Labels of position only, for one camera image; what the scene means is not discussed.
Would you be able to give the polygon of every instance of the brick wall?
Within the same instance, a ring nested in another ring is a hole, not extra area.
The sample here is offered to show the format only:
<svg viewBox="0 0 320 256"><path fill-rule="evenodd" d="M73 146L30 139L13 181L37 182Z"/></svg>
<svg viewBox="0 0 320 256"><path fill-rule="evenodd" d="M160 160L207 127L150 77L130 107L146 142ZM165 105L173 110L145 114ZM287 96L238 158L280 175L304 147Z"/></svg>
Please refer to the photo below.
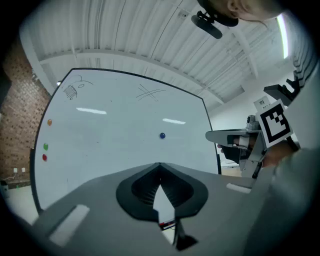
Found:
<svg viewBox="0 0 320 256"><path fill-rule="evenodd" d="M17 39L8 51L2 67L12 84L0 113L0 180L18 173L9 184L22 185L30 181L29 156L36 133L50 95L33 78L32 68Z"/></svg>

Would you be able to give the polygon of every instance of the black cable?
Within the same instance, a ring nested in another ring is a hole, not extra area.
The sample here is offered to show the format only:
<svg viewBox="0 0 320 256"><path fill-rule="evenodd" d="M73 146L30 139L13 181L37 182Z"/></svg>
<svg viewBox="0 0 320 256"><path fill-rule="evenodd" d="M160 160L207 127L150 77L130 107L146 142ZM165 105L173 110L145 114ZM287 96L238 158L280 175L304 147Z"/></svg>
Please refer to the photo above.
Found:
<svg viewBox="0 0 320 256"><path fill-rule="evenodd" d="M288 142L289 146L293 149L294 152L298 151L299 148L296 145L296 143L293 141L293 139L291 138L291 136L289 136L288 138L286 138L286 141Z"/></svg>

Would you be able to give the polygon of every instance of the ceiling light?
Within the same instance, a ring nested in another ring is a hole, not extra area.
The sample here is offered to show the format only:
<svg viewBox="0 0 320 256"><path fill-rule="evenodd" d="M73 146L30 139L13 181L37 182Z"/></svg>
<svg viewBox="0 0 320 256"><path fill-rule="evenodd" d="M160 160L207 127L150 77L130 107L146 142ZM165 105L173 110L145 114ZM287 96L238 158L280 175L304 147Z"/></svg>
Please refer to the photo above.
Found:
<svg viewBox="0 0 320 256"><path fill-rule="evenodd" d="M171 119L167 119L167 118L162 119L162 121L173 123L173 124L179 124L179 125L184 125L186 123L186 122L181 122L178 120L171 120Z"/></svg>
<svg viewBox="0 0 320 256"><path fill-rule="evenodd" d="M282 44L283 44L283 58L285 59L289 55L285 20L282 14L280 14L276 19L278 21L280 32L281 32Z"/></svg>
<svg viewBox="0 0 320 256"><path fill-rule="evenodd" d="M106 115L107 114L106 111L90 109L90 108L77 107L76 109L79 110L79 111L90 112L90 113L94 113L94 114L101 114L101 115Z"/></svg>

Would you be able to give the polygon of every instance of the white corrugated ceiling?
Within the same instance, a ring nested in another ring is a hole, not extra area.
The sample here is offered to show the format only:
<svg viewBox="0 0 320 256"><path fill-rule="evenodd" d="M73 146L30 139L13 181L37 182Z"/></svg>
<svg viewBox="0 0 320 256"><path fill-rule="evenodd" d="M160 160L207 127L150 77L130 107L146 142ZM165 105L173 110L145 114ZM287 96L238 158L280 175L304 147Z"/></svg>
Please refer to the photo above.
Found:
<svg viewBox="0 0 320 256"><path fill-rule="evenodd" d="M217 24L223 37L215 39L191 22L199 10L196 0L46 1L20 38L50 93L72 68L114 69L197 94L212 109L283 62L282 39L276 19Z"/></svg>

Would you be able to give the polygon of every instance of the white label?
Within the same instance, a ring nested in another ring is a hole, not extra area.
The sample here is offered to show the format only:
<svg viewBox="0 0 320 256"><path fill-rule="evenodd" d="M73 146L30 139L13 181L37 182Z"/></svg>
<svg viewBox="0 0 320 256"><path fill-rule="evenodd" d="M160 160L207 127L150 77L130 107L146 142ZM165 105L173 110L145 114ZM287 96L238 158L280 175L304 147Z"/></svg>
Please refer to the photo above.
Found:
<svg viewBox="0 0 320 256"><path fill-rule="evenodd" d="M238 185L231 184L231 183L228 183L226 185L226 188L230 189L230 190L238 191L238 192L241 192L241 193L245 193L245 194L249 194L251 192L251 188L238 186Z"/></svg>
<svg viewBox="0 0 320 256"><path fill-rule="evenodd" d="M255 101L253 104L256 108L256 111L261 111L270 105L270 101L267 96L264 96L258 99L257 101Z"/></svg>
<svg viewBox="0 0 320 256"><path fill-rule="evenodd" d="M49 240L57 246L64 247L73 237L89 211L90 209L87 206L78 204L63 222L59 223L59 226L49 236Z"/></svg>

